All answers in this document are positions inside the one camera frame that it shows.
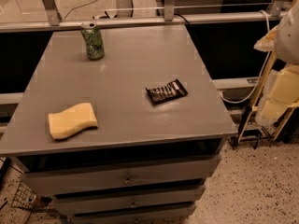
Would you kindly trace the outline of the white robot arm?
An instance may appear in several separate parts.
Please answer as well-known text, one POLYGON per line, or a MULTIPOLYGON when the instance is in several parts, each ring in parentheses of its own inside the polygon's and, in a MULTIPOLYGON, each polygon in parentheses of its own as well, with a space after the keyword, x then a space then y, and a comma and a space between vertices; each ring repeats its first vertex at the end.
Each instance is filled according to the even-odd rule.
POLYGON ((299 64, 299 1, 292 5, 278 25, 275 52, 281 61, 299 64))

